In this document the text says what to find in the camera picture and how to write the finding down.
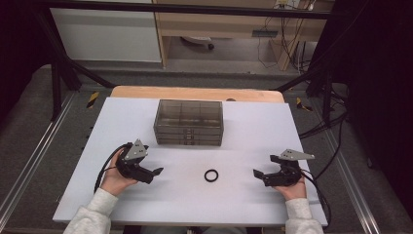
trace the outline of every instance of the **transparent drawer box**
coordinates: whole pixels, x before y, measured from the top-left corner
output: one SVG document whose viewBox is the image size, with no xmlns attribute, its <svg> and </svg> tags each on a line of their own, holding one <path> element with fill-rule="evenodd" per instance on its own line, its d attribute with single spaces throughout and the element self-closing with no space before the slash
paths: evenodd
<svg viewBox="0 0 413 234">
<path fill-rule="evenodd" d="M 221 145 L 221 101 L 161 99 L 154 131 L 159 144 Z"/>
</svg>

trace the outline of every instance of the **white table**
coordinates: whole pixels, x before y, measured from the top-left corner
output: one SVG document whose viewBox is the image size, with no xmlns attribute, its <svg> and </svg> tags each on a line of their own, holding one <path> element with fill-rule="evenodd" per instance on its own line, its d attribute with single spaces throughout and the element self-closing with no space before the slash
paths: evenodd
<svg viewBox="0 0 413 234">
<path fill-rule="evenodd" d="M 149 145 L 141 166 L 163 167 L 151 184 L 129 187 L 111 215 L 117 224 L 275 226 L 287 220 L 281 193 L 253 176 L 280 168 L 270 155 L 286 148 L 302 151 L 286 103 L 223 101 L 222 145 L 158 145 L 153 124 L 154 98 L 109 97 L 100 112 L 76 170 L 61 198 L 54 220 L 69 222 L 79 206 L 87 205 L 107 157 L 118 146 L 140 138 Z M 306 161 L 302 169 L 309 170 Z M 219 172 L 206 182 L 209 169 Z M 307 182 L 313 216 L 326 225 L 314 186 Z"/>
</svg>

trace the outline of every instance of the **yellow and black tape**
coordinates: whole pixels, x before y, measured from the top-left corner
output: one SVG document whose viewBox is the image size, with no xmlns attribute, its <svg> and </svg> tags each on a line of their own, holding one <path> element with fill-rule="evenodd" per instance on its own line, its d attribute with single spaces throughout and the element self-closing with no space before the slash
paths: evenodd
<svg viewBox="0 0 413 234">
<path fill-rule="evenodd" d="M 91 98 L 89 98 L 88 104 L 86 105 L 86 108 L 90 109 L 94 107 L 94 102 L 97 100 L 97 97 L 99 96 L 99 92 L 94 92 L 91 95 Z"/>
<path fill-rule="evenodd" d="M 297 108 L 298 109 L 305 109 L 307 111 L 313 111 L 313 108 L 311 106 L 305 106 L 301 103 L 301 98 L 297 98 Z"/>
</svg>

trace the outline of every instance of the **black ring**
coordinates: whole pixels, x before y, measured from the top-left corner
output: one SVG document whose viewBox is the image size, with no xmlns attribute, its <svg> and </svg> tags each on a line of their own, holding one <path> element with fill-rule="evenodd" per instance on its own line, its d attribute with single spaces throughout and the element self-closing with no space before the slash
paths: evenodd
<svg viewBox="0 0 413 234">
<path fill-rule="evenodd" d="M 216 178 L 213 178 L 213 179 L 207 178 L 207 174 L 208 174 L 208 173 L 215 173 L 215 174 L 216 174 Z M 210 169 L 210 170 L 206 171 L 206 174 L 204 175 L 204 178 L 205 178 L 206 181 L 208 181 L 208 182 L 214 182 L 214 181 L 216 181 L 216 180 L 218 179 L 218 172 L 217 172 L 215 169 Z"/>
</svg>

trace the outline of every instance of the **gray sweatshirt sleeve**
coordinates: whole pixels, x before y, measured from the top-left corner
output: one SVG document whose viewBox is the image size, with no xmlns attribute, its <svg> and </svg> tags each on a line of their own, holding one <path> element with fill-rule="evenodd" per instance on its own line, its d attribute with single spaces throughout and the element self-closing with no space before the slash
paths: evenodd
<svg viewBox="0 0 413 234">
<path fill-rule="evenodd" d="M 89 204 L 79 208 L 63 233 L 109 233 L 109 216 L 117 202 L 117 197 L 98 188 Z"/>
<path fill-rule="evenodd" d="M 322 231 L 321 224 L 310 211 L 309 201 L 305 198 L 289 200 L 286 203 L 289 220 L 285 224 L 286 234 L 319 234 Z"/>
</svg>

